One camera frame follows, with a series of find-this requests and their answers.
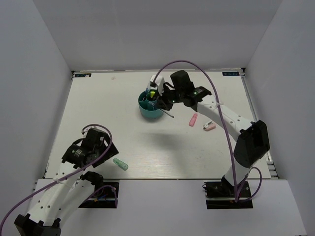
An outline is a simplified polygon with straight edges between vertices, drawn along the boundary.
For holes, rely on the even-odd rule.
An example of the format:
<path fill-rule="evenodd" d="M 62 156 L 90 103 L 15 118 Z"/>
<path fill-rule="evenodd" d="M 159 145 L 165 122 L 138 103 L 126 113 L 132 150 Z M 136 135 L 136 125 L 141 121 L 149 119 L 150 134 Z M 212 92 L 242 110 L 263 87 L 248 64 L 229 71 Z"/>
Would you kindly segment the blue ballpoint pen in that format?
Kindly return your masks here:
<path fill-rule="evenodd" d="M 161 109 L 161 108 L 158 108 L 155 103 L 153 103 L 153 102 L 151 102 L 151 101 L 149 101 L 148 103 L 149 103 L 155 110 L 160 110 L 161 112 L 165 113 L 165 114 L 168 115 L 169 117 L 174 118 L 174 116 L 171 115 L 169 112 L 167 112 L 167 111 L 165 111 L 165 110 L 163 110 L 163 109 Z"/>

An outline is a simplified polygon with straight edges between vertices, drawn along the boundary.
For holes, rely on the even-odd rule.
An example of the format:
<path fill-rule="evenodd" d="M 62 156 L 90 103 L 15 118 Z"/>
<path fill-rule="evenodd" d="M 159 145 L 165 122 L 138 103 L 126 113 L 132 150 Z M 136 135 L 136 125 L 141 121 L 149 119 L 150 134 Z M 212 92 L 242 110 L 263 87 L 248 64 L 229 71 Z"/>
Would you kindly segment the pink correction tape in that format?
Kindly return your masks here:
<path fill-rule="evenodd" d="M 210 120 L 208 122 L 206 122 L 204 125 L 203 125 L 203 130 L 204 131 L 210 131 L 210 130 L 213 130 L 216 128 L 216 124 Z"/>

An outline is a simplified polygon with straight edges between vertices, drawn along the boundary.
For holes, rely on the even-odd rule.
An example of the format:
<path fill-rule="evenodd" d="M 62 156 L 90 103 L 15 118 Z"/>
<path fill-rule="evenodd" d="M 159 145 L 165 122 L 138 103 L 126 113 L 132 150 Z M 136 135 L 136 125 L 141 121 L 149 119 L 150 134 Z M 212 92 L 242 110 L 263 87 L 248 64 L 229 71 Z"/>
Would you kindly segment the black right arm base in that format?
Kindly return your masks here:
<path fill-rule="evenodd" d="M 252 200 L 245 201 L 252 193 L 249 183 L 245 184 L 235 202 L 234 190 L 227 188 L 221 181 L 204 182 L 202 188 L 205 192 L 207 209 L 252 209 Z"/>

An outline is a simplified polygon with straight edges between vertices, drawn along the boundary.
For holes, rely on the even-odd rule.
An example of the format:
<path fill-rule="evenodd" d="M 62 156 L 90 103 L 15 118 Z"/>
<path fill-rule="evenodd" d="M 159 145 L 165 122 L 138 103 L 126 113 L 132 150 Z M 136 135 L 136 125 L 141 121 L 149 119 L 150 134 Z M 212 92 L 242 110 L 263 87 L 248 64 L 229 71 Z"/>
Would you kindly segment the pink eraser stick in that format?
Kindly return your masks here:
<path fill-rule="evenodd" d="M 198 114 L 195 113 L 195 114 L 191 117 L 191 119 L 190 119 L 190 121 L 189 121 L 189 126 L 190 126 L 190 127 L 194 127 L 195 122 L 196 122 L 196 120 L 197 120 L 197 116 L 198 116 Z"/>

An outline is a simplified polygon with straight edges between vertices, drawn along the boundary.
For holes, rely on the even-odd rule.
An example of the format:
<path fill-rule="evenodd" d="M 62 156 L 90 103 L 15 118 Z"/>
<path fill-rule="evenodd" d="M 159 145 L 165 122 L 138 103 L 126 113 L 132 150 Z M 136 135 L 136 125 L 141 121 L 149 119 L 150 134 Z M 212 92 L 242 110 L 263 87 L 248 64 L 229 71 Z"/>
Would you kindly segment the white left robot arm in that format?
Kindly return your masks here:
<path fill-rule="evenodd" d="M 59 236 L 69 216 L 86 200 L 99 196 L 104 183 L 95 168 L 119 152 L 112 134 L 102 125 L 90 124 L 81 131 L 83 137 L 74 141 L 62 156 L 53 181 L 40 191 L 41 198 L 26 213 L 18 215 L 14 225 L 22 236 Z"/>

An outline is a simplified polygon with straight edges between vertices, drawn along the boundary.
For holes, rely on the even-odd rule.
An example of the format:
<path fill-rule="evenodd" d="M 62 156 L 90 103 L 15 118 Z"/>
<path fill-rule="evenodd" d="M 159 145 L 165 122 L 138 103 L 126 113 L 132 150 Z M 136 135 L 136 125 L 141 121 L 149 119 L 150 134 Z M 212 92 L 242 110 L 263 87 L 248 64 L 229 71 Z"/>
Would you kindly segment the green transparent eraser case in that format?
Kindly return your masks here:
<path fill-rule="evenodd" d="M 113 162 L 122 170 L 126 171 L 128 169 L 128 164 L 126 164 L 125 162 L 123 162 L 122 160 L 118 159 L 118 158 L 114 158 Z"/>

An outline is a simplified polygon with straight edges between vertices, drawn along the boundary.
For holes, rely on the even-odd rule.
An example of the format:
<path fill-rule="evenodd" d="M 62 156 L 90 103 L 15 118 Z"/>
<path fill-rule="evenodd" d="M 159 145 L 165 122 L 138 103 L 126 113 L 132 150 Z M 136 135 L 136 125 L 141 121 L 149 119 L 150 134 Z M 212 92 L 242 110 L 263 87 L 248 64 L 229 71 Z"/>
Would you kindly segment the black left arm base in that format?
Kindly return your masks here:
<path fill-rule="evenodd" d="M 118 181 L 105 181 L 104 187 L 95 193 L 88 200 L 85 200 L 79 208 L 95 208 L 95 209 L 116 209 L 118 206 L 119 185 Z"/>

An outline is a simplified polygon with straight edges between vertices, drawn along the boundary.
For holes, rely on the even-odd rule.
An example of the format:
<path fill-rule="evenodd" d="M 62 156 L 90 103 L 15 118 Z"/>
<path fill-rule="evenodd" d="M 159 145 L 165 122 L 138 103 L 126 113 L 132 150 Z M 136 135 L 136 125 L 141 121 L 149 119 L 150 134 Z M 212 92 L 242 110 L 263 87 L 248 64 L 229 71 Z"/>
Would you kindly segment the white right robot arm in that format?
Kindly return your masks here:
<path fill-rule="evenodd" d="M 234 196 L 250 169 L 270 149 L 267 125 L 261 120 L 250 121 L 219 103 L 211 91 L 203 86 L 195 87 L 184 70 L 171 74 L 170 78 L 172 85 L 160 75 L 150 78 L 148 87 L 156 92 L 158 108 L 169 111 L 174 104 L 182 103 L 214 121 L 236 142 L 231 167 L 221 179 L 223 192 Z"/>

